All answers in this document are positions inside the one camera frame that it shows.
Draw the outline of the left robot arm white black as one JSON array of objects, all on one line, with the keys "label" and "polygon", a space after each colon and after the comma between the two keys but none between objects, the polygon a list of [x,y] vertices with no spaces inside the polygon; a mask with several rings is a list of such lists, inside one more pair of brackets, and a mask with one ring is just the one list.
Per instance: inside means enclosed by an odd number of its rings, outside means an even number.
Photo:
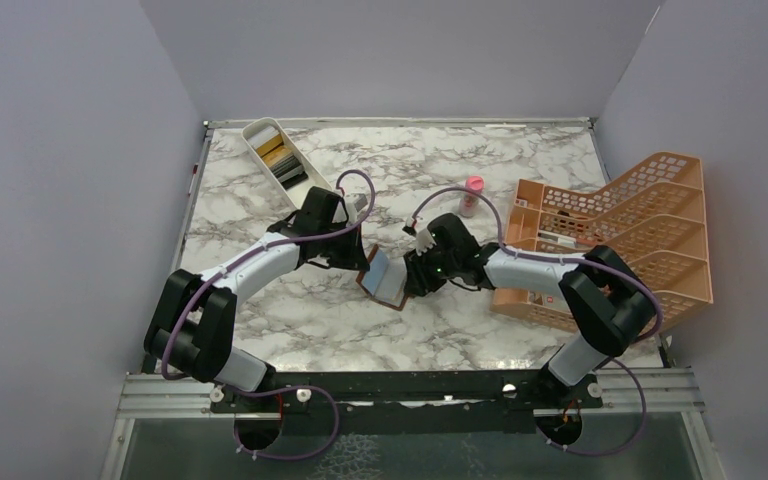
[{"label": "left robot arm white black", "polygon": [[236,388],[245,407],[273,401],[274,368],[233,345],[238,306],[305,264],[366,272],[357,208],[341,194],[311,188],[300,209],[270,225],[243,253],[204,270],[174,271],[166,280],[143,347],[170,378],[189,376]]}]

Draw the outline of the brown leather card holder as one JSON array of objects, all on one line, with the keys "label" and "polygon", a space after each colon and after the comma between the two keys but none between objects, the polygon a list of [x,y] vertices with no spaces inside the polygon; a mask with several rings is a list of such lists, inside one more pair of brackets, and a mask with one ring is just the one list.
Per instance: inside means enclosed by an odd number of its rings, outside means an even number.
[{"label": "brown leather card holder", "polygon": [[356,283],[374,302],[401,311],[408,300],[405,292],[407,270],[402,257],[393,257],[377,244],[367,256],[369,270],[360,272]]}]

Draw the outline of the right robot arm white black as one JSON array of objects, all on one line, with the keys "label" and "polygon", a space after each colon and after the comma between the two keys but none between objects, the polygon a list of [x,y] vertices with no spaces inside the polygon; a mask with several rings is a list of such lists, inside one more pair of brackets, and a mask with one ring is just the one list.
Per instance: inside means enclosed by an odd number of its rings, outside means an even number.
[{"label": "right robot arm white black", "polygon": [[578,331],[543,366],[536,383],[539,398],[552,407],[572,399],[586,375],[621,356],[662,314],[652,291],[606,245],[560,255],[481,244],[454,214],[437,217],[415,240],[403,256],[410,296],[460,282],[469,290],[527,290],[566,303]]}]

